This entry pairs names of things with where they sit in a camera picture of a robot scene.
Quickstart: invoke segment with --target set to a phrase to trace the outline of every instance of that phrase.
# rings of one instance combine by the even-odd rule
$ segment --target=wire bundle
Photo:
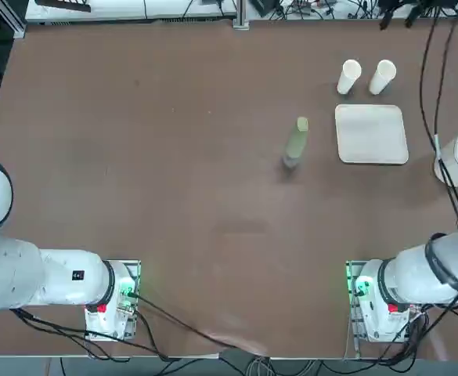
[[[419,102],[420,102],[420,112],[422,114],[422,120],[424,121],[425,132],[427,134],[427,137],[429,138],[429,143],[431,144],[431,147],[434,150],[436,157],[438,159],[439,168],[441,170],[441,174],[442,174],[442,177],[445,183],[445,187],[446,187],[446,192],[448,193],[449,200],[453,207],[453,211],[455,212],[456,222],[458,225],[458,192],[456,190],[455,184],[453,183],[453,179],[451,175],[449,174],[448,169],[446,168],[443,160],[441,159],[441,149],[439,146],[439,138],[438,138],[438,116],[439,116],[439,107],[441,104],[442,86],[443,86],[443,82],[445,78],[445,70],[446,70],[446,63],[448,59],[449,45],[453,37],[453,32],[456,29],[457,22],[458,22],[458,16],[454,16],[450,30],[449,30],[448,38],[446,39],[446,42],[445,42],[445,49],[444,49],[444,53],[442,57],[442,65],[441,65],[441,75],[439,78],[438,97],[436,99],[436,105],[435,105],[434,136],[431,135],[431,130],[427,123],[427,116],[425,114],[425,109],[424,109],[423,91],[424,91],[425,68],[427,66],[427,57],[428,57],[429,48],[431,46],[432,37],[434,35],[435,27],[438,24],[438,13],[436,13],[433,17],[431,31],[429,32],[427,43],[425,45],[424,58],[422,61],[422,67],[421,67],[421,72],[420,72]]]
[[[256,356],[246,366],[246,376],[253,376],[256,371],[257,376],[261,376],[261,369],[264,369],[266,376],[305,376],[316,364],[317,360],[308,360],[305,365],[294,374],[280,374],[272,365],[272,361],[264,356]]]
[[[328,0],[324,1],[326,3],[326,6],[328,7],[326,15],[331,15],[331,19],[334,20],[335,15],[333,8],[331,7]],[[290,14],[300,14],[300,18],[304,20],[304,13],[302,12],[303,9],[307,9],[310,12],[317,14],[321,20],[324,20],[324,16],[312,7],[312,4],[309,0],[294,0],[286,7],[286,10],[284,10],[283,8],[283,0],[280,0],[274,8],[274,12],[270,15],[269,20],[287,20],[287,17]]]

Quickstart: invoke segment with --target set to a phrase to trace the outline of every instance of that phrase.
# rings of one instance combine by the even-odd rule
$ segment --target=square plate
[[[344,163],[403,165],[408,161],[402,112],[393,105],[339,104],[338,155]]]

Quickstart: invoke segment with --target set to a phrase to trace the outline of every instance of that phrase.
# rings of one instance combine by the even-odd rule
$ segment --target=brown table
[[[3,233],[41,248],[140,259],[143,294],[249,351],[341,357],[345,261],[391,257],[455,230],[417,100],[428,28],[425,21],[411,30],[393,22],[384,32],[374,22],[253,23],[249,32],[227,23],[32,27],[15,41],[0,94],[0,161],[16,189]],[[429,114],[448,28],[437,29],[429,57]],[[334,86],[347,58],[364,73],[343,98]],[[367,82],[381,59],[395,62],[398,77],[372,98]],[[339,103],[400,106],[408,163],[342,164]],[[445,143],[458,133],[458,29],[442,103]],[[280,157],[298,116],[309,119],[309,143],[287,175]],[[81,307],[32,310],[84,327]],[[169,354],[219,350],[146,314]],[[137,342],[148,343],[142,328]],[[381,349],[364,345],[362,354]],[[0,354],[69,353],[81,350],[0,313]],[[419,356],[458,360],[458,319],[445,319]]]

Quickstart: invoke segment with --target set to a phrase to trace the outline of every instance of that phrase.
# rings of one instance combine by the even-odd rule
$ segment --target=metal frame
[[[233,27],[236,30],[250,30],[250,23],[246,19],[247,0],[237,0],[236,14],[237,17],[233,21]]]
[[[13,30],[14,38],[23,38],[25,35],[25,23],[15,13],[13,8],[9,6],[6,0],[0,0],[0,15],[2,19],[11,27]]]

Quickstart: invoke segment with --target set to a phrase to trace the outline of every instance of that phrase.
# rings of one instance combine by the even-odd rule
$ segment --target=floor
[[[223,354],[224,358],[229,360],[234,366],[242,371],[245,370],[247,364],[251,360],[251,356],[240,351],[230,351]],[[179,365],[187,363],[187,360],[179,362]],[[296,374],[305,364],[303,360],[288,361],[277,360],[272,362],[277,372],[282,375]],[[134,358],[129,363],[117,364],[109,362],[99,362],[87,358],[71,358],[63,359],[63,365],[67,376],[132,376],[132,375],[155,375],[165,365],[158,358]],[[328,365],[335,367],[338,371],[353,371],[360,366],[354,362],[330,361]],[[308,376],[316,376],[317,366],[308,372]],[[445,376],[453,373],[458,376],[458,363],[446,362],[429,362],[417,361],[413,369],[408,372],[409,376]],[[60,368],[60,358],[1,358],[0,359],[0,375],[8,376],[63,376]],[[179,371],[177,375],[213,375],[218,376],[234,376],[238,373],[232,370],[229,366],[219,360],[203,360]],[[394,374],[393,371],[383,368],[374,367],[369,371],[364,371],[363,376],[385,376]],[[331,372],[322,368],[319,376],[332,375]]]

